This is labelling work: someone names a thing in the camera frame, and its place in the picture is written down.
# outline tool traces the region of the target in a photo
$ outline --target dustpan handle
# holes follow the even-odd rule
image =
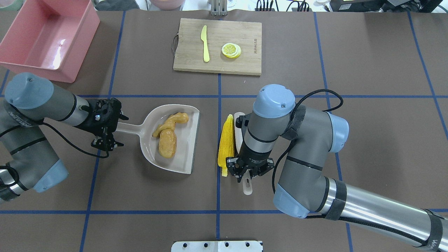
[[[116,126],[117,131],[129,133],[129,134],[135,134],[140,135],[140,127],[134,124],[128,124],[123,122],[118,122]]]

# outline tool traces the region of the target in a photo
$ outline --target cutting board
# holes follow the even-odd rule
[[[201,31],[207,25],[210,61],[202,57]],[[241,55],[230,59],[221,52],[226,43],[241,47]],[[261,23],[182,18],[173,69],[177,71],[261,75]]]

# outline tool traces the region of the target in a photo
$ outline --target toy lemon slice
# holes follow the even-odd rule
[[[226,43],[221,51],[227,58],[238,58],[241,55],[241,47],[234,43]]]

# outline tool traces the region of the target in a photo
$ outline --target pink bin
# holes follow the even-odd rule
[[[26,0],[0,43],[0,65],[72,83],[98,25],[90,0]]]

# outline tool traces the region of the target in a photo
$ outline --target brown table surface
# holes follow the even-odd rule
[[[0,12],[0,38],[16,14]],[[208,11],[98,15],[76,82],[54,83],[85,98],[117,97],[132,124],[159,105],[195,106],[201,120],[193,173],[152,166],[134,135],[116,133],[125,146],[99,161],[43,128],[70,175],[45,193],[30,190],[0,205],[0,251],[161,252],[173,241],[216,239],[260,240],[266,252],[417,251],[355,225],[280,213],[271,173],[253,180],[250,196],[235,178],[217,175],[225,118],[250,113],[270,83],[298,96],[324,87],[343,95],[334,114],[347,119],[350,136],[341,152],[328,154],[324,175],[447,214],[448,15],[231,11],[224,20],[263,23],[261,77],[173,71],[180,18],[213,19]],[[0,67],[1,97],[14,75]],[[327,97],[305,104],[326,109]],[[51,123],[95,151],[89,133]],[[287,145],[278,141],[274,160]],[[10,159],[1,145],[0,163]]]

